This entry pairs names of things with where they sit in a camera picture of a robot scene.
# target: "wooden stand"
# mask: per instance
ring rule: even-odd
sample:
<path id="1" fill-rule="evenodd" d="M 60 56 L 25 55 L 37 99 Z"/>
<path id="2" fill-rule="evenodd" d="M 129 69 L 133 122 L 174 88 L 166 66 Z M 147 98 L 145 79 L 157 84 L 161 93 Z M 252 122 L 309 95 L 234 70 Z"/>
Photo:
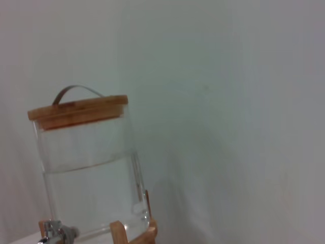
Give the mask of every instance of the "wooden stand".
<path id="1" fill-rule="evenodd" d="M 137 238 L 133 239 L 132 241 L 128 241 L 124 225 L 119 221 L 115 221 L 110 224 L 110 229 L 111 229 L 114 244 L 155 244 L 155 238 L 158 233 L 158 228 L 157 228 L 156 220 L 154 220 L 151 216 L 151 208 L 150 208 L 148 191 L 146 191 L 146 198 L 147 198 L 148 210 L 150 215 L 150 223 L 146 232 L 144 232 Z M 40 227 L 42 237 L 45 237 L 43 223 L 44 221 L 39 221 L 39 227 Z"/>

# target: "wooden lid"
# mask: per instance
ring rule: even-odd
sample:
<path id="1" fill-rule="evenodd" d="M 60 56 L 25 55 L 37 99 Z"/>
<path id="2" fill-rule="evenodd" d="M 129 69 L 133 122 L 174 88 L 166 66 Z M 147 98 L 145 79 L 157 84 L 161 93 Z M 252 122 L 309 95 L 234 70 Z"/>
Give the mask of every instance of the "wooden lid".
<path id="1" fill-rule="evenodd" d="M 86 99 L 37 108 L 28 112 L 28 118 L 37 120 L 41 129 L 52 130 L 118 118 L 126 104 L 126 95 Z"/>

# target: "tap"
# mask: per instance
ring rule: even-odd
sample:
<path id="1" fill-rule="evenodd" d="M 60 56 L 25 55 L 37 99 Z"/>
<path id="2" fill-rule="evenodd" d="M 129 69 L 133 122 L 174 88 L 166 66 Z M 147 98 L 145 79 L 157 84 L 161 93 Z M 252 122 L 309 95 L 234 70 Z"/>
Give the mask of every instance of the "tap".
<path id="1" fill-rule="evenodd" d="M 73 244 L 79 235 L 75 227 L 67 227 L 60 220 L 49 220 L 44 222 L 45 237 L 37 244 Z"/>

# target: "water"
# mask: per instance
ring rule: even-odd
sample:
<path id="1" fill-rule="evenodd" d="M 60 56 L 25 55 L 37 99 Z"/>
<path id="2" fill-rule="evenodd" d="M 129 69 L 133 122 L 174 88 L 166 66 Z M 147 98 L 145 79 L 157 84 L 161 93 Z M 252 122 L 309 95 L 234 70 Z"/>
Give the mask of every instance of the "water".
<path id="1" fill-rule="evenodd" d="M 119 220 L 128 240 L 148 227 L 149 214 L 136 155 L 44 174 L 54 219 L 75 226 L 86 243 L 112 243 L 109 224 Z"/>

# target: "glass jar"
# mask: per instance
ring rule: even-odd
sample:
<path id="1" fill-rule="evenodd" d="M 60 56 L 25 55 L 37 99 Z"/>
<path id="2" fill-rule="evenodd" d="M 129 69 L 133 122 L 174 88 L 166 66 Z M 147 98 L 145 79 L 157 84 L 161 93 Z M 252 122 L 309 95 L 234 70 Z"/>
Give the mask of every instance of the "glass jar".
<path id="1" fill-rule="evenodd" d="M 28 112 L 50 219 L 77 227 L 76 241 L 87 243 L 112 242 L 109 224 L 119 220 L 132 240 L 146 231 L 150 217 L 127 96 L 59 104 L 72 87 L 62 90 L 52 106 Z"/>

